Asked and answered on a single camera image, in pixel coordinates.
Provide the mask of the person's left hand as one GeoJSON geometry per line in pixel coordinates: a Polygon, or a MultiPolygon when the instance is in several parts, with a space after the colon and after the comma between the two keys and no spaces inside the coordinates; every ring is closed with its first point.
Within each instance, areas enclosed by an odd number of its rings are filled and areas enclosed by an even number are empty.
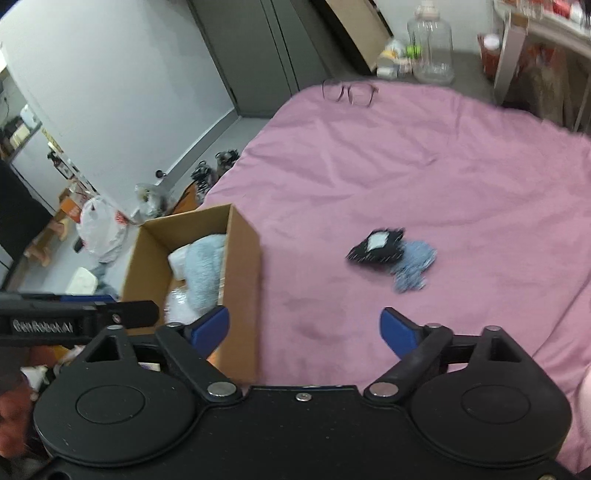
{"type": "Polygon", "coordinates": [[[15,458],[26,451],[33,391],[25,378],[1,395],[1,456],[15,458]]]}

